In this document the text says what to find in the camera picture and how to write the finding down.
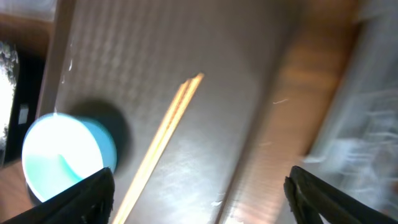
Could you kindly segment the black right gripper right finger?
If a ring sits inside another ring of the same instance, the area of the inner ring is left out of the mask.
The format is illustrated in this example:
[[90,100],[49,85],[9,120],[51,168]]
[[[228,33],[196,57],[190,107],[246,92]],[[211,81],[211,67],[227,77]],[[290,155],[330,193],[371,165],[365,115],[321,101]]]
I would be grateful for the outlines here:
[[299,166],[285,178],[284,193],[298,224],[397,224]]

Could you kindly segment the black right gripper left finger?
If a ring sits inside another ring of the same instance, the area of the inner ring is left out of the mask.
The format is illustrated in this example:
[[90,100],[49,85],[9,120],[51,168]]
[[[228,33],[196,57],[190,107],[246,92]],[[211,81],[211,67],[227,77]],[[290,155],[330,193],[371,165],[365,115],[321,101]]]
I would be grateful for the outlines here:
[[107,224],[114,191],[113,173],[105,167],[4,224]]

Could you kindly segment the light blue bowl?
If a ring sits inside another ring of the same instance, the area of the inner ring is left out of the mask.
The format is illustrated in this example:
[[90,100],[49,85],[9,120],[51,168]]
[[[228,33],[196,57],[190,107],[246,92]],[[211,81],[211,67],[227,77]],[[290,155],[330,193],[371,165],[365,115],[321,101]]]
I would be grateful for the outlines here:
[[116,144],[103,124],[65,113],[41,116],[22,145],[22,170],[34,196],[45,202],[85,178],[117,165]]

